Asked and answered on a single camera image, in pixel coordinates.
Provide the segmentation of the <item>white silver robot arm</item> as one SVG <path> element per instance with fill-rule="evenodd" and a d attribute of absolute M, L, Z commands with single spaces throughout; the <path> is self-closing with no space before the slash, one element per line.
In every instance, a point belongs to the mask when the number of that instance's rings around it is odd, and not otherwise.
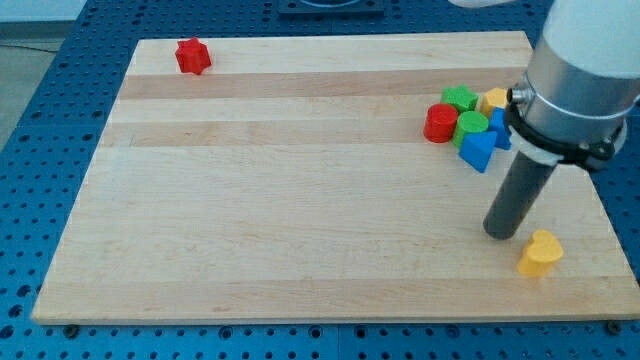
<path fill-rule="evenodd" d="M 512 166 L 599 170 L 626 140 L 639 98 L 639 0 L 555 0 L 508 92 Z"/>

